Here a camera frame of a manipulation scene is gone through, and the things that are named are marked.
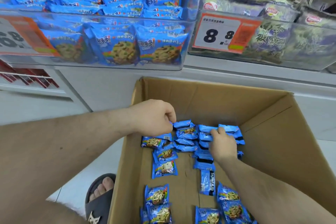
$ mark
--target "8.8 price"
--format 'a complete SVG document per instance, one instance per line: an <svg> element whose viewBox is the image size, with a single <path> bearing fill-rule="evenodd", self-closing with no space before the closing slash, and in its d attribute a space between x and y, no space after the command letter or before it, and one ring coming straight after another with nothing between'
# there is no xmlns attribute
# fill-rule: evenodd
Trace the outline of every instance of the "8.8 price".
<svg viewBox="0 0 336 224"><path fill-rule="evenodd" d="M18 42L24 41L24 39L20 36L20 34L16 32L8 31L6 34L0 31L0 47L7 46L7 47L12 47L12 48L15 48L15 47L24 48L23 45L19 45L13 40L18 41Z"/></svg>
<svg viewBox="0 0 336 224"><path fill-rule="evenodd" d="M213 43L216 41L216 36L218 35L218 31L216 29L209 29L205 34L206 36L203 38L204 42ZM234 34L235 34L234 31L227 31L224 38L230 40L233 38Z"/></svg>

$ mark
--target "toe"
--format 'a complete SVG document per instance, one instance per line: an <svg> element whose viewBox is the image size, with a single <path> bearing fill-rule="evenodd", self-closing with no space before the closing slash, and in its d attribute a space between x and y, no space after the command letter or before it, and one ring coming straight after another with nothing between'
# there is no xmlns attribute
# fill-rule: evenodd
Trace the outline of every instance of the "toe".
<svg viewBox="0 0 336 224"><path fill-rule="evenodd" d="M110 177L105 177L103 179L103 185L106 191L109 191L114 188L114 182Z"/></svg>
<svg viewBox="0 0 336 224"><path fill-rule="evenodd" d="M100 196L100 193L99 193L99 190L98 189L95 189L94 190L94 196L97 198Z"/></svg>
<svg viewBox="0 0 336 224"><path fill-rule="evenodd" d="M103 184L99 184L97 189L98 189L100 195L103 195L106 192L106 189L105 189Z"/></svg>
<svg viewBox="0 0 336 224"><path fill-rule="evenodd" d="M89 197L89 202L91 202L92 200L94 200L96 197L95 197L95 195L92 193L91 195L90 195L90 197Z"/></svg>

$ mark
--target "orange price tag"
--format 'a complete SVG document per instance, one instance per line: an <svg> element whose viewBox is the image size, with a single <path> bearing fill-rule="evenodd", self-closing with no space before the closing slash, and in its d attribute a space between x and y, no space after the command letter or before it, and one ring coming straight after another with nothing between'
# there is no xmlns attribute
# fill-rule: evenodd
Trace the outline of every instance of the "orange price tag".
<svg viewBox="0 0 336 224"><path fill-rule="evenodd" d="M0 15L0 55L60 56L27 17Z"/></svg>
<svg viewBox="0 0 336 224"><path fill-rule="evenodd" d="M242 53L261 21L203 13L195 48Z"/></svg>

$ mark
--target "forearm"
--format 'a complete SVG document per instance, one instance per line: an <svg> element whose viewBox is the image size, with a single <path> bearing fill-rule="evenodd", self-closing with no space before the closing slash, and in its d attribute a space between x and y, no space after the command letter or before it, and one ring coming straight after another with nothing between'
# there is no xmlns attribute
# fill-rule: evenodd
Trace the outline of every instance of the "forearm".
<svg viewBox="0 0 336 224"><path fill-rule="evenodd" d="M134 132L129 109L0 127L0 214L44 200L119 138Z"/></svg>
<svg viewBox="0 0 336 224"><path fill-rule="evenodd" d="M221 160L220 166L260 224L336 223L331 213L287 183L237 159Z"/></svg>

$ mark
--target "black slipper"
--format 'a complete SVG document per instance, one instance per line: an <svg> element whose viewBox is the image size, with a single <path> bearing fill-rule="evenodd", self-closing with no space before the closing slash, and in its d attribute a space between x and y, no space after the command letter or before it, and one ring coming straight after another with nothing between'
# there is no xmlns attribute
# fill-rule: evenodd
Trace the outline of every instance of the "black slipper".
<svg viewBox="0 0 336 224"><path fill-rule="evenodd" d="M113 189L89 202L90 195L95 191L99 184L103 183L105 177L110 177L116 182L115 174L104 174L99 176L90 186L85 197L85 215L90 224L107 224L110 213Z"/></svg>

